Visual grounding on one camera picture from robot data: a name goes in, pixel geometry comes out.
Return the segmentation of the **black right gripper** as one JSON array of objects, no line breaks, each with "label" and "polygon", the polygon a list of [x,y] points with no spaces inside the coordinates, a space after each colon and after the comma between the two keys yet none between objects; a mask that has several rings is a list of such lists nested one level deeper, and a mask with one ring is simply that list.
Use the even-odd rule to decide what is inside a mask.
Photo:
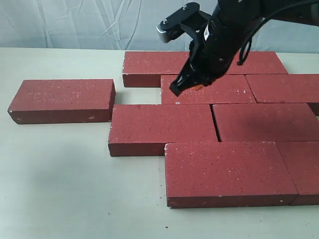
[{"label": "black right gripper", "polygon": [[171,92],[179,96],[190,88],[200,90],[210,86],[227,73],[237,53],[237,65],[243,65],[249,53],[245,50],[248,36],[246,27],[209,22],[191,42],[189,58],[170,84]]}]

